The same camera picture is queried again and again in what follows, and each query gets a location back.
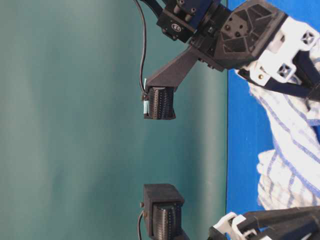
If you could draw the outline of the black gripper upper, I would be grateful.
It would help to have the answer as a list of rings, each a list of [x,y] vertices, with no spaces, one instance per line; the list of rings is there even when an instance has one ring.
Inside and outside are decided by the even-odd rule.
[[[218,69],[234,69],[249,83],[306,100],[320,99],[316,45],[320,34],[265,0],[246,0],[233,11],[218,8],[190,40]],[[298,77],[302,84],[289,83]]]

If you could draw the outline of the black gripper lower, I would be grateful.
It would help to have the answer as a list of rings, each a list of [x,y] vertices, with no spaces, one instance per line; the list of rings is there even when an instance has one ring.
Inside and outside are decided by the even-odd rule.
[[[318,240],[320,207],[230,212],[209,228],[208,240]]]

